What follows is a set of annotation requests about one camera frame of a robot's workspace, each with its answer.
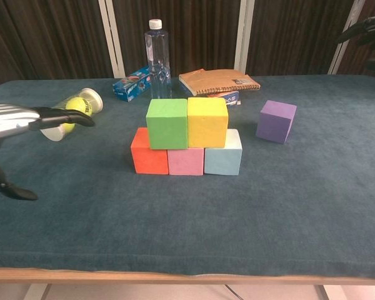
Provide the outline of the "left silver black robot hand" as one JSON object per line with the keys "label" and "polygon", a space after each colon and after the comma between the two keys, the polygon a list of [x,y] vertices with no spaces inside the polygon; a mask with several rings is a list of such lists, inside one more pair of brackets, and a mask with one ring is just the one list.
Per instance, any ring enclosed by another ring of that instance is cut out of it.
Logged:
{"label": "left silver black robot hand", "polygon": [[[51,107],[25,107],[14,104],[0,104],[0,147],[3,141],[27,131],[55,128],[60,124],[95,125],[93,119],[75,109]],[[32,191],[10,183],[0,168],[0,193],[17,200],[35,201],[38,196]]]}

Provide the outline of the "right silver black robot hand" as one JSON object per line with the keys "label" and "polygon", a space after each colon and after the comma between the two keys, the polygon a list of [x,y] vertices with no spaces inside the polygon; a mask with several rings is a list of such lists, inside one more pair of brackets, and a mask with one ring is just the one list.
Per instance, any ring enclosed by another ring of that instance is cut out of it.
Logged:
{"label": "right silver black robot hand", "polygon": [[[337,42],[345,43],[358,35],[362,36],[356,43],[358,46],[369,45],[370,50],[375,50],[375,16],[368,17],[349,26],[339,35]],[[370,71],[375,71],[375,57],[368,59],[365,67]]]}

